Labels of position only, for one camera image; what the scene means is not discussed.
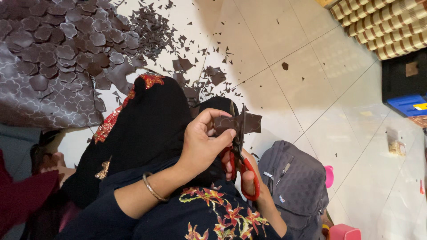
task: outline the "gray backpack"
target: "gray backpack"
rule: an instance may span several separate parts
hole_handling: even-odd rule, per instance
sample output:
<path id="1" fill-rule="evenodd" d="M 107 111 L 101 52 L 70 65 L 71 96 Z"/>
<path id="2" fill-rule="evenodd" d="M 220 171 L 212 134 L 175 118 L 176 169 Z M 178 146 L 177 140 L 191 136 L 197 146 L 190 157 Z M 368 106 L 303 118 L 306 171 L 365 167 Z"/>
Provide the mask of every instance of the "gray backpack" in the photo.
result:
<path id="1" fill-rule="evenodd" d="M 292 143 L 276 141 L 258 168 L 294 239 L 322 239 L 320 215 L 329 203 L 323 165 Z"/>

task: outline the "sleeve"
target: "sleeve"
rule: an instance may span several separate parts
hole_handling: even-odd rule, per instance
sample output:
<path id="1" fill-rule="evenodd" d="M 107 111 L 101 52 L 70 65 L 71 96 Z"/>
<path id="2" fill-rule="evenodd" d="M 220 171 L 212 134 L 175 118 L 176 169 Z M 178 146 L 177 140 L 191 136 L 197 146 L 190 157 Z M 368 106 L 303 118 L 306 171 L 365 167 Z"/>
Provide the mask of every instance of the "sleeve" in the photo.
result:
<path id="1" fill-rule="evenodd" d="M 82 210 L 55 239 L 131 239 L 137 223 L 120 209 L 112 190 Z"/>

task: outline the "bangle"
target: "bangle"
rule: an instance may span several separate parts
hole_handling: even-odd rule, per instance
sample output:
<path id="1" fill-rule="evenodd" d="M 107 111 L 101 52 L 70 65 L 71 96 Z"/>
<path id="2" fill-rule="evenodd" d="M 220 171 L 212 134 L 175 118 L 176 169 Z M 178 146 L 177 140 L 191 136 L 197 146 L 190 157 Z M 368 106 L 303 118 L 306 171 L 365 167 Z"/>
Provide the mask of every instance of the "bangle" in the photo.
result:
<path id="1" fill-rule="evenodd" d="M 147 181 L 147 177 L 153 175 L 152 173 L 144 173 L 144 175 L 142 175 L 142 179 L 144 180 L 145 186 L 148 188 L 148 190 L 151 192 L 151 194 L 153 194 L 153 196 L 155 196 L 157 199 L 159 199 L 162 202 L 167 202 L 167 199 L 162 198 L 160 195 L 158 195 L 153 188 L 151 188 L 150 184 Z"/>

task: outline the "hand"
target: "hand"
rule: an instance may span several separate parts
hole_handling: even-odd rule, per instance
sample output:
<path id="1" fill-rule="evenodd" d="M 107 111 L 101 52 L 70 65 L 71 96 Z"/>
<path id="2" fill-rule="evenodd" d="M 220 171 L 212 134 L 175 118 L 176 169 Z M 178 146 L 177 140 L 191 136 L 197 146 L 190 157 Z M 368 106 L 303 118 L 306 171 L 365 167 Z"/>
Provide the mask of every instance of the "hand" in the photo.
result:
<path id="1" fill-rule="evenodd" d="M 244 158 L 247 158 L 249 160 L 249 162 L 251 163 L 252 167 L 254 168 L 255 174 L 257 175 L 258 179 L 260 180 L 261 191 L 263 192 L 263 190 L 265 190 L 266 186 L 261 181 L 261 175 L 260 175 L 260 172 L 258 170 L 258 165 L 257 165 L 257 162 L 255 161 L 254 156 L 249 154 L 245 149 L 242 150 L 242 156 Z M 226 170 L 225 175 L 226 175 L 227 181 L 230 181 L 231 180 L 231 171 L 232 171 L 232 167 L 231 167 L 231 163 L 230 163 L 230 151 L 228 151 L 224 154 L 224 157 L 221 159 L 221 162 L 223 165 L 225 165 L 225 170 Z M 241 163 L 238 166 L 236 166 L 236 168 L 239 170 L 241 168 Z M 248 193 L 249 195 L 255 195 L 254 177 L 255 177 L 255 175 L 252 171 L 246 171 L 242 174 L 241 181 L 243 181 L 243 188 L 244 188 L 245 192 Z"/>
<path id="2" fill-rule="evenodd" d="M 213 119 L 220 116 L 231 117 L 225 111 L 205 109 L 185 129 L 184 147 L 176 166 L 191 179 L 206 170 L 236 136 L 234 129 L 227 129 L 217 138 L 210 137 L 215 133 Z"/>

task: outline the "red scissors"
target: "red scissors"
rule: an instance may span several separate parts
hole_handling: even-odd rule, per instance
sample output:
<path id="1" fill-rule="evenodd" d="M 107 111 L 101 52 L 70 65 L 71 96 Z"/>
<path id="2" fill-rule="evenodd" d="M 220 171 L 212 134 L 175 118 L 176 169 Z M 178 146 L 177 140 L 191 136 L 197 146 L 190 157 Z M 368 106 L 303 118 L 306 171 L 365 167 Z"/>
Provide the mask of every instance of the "red scissors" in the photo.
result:
<path id="1" fill-rule="evenodd" d="M 234 103 L 231 101 L 230 105 L 230 113 L 234 117 Z M 230 164 L 232 167 L 231 171 L 231 179 L 234 180 L 236 178 L 237 169 L 236 167 L 239 165 L 239 162 L 241 162 L 241 168 L 240 168 L 240 179 L 242 179 L 243 173 L 247 170 L 252 171 L 254 173 L 254 186 L 255 186 L 255 195 L 249 195 L 247 192 L 245 192 L 243 188 L 243 181 L 240 181 L 240 188 L 242 190 L 242 194 L 245 196 L 245 198 L 255 201 L 260 196 L 260 182 L 258 179 L 258 176 L 252 167 L 251 163 L 247 158 L 244 158 L 242 156 L 242 149 L 243 149 L 243 138 L 245 136 L 245 125 L 246 125 L 246 107 L 243 105 L 242 114 L 238 117 L 241 117 L 243 119 L 240 119 L 240 123 L 242 124 L 237 129 L 236 137 L 233 139 L 233 146 L 226 148 L 223 150 L 221 157 L 224 156 L 224 154 L 230 150 Z"/>

